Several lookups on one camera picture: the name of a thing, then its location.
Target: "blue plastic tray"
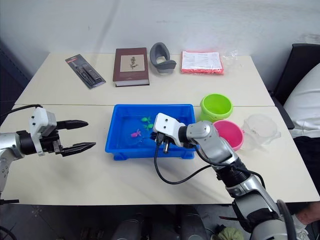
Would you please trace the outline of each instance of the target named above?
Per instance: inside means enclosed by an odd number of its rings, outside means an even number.
[[[113,153],[116,161],[130,158],[153,158],[156,143],[150,139],[153,129],[146,129],[142,118],[150,117],[150,124],[155,122],[158,113],[166,114],[178,119],[186,125],[195,123],[194,107],[191,104],[161,104],[161,105],[135,105],[118,104],[114,106],[109,133],[105,144],[105,151]],[[141,136],[131,137],[137,130]],[[193,159],[194,149],[178,147],[171,144],[169,153],[163,153],[164,146],[160,146],[158,157],[180,157]]]

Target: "clear plastic container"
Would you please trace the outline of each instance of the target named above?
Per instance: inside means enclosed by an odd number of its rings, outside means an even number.
[[[253,150],[281,137],[276,123],[263,114],[249,116],[244,120],[242,129],[244,130],[244,143],[241,147],[243,150]]]

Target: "white cushion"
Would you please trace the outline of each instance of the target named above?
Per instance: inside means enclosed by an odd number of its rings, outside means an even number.
[[[295,126],[290,130],[293,138],[320,138],[320,63],[304,76],[283,107]]]

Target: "green object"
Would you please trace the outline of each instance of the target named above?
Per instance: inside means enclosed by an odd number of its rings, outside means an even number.
[[[234,227],[226,227],[218,234],[219,240],[245,240],[242,232]]]
[[[150,123],[150,121],[151,121],[151,119],[150,119],[150,117],[148,116],[148,117],[143,117],[143,118],[141,118],[141,121],[142,122],[148,122],[148,124]]]
[[[152,123],[149,123],[148,125],[143,125],[143,127],[149,131],[149,129],[152,129],[154,127],[154,125]]]
[[[233,105],[224,95],[213,93],[205,96],[200,103],[200,120],[215,122],[229,117],[233,111]]]

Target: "green plastic bowl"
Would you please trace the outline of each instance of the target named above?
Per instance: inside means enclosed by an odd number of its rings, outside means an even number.
[[[233,111],[233,105],[224,95],[213,93],[205,96],[200,103],[200,120],[215,122],[229,117]]]

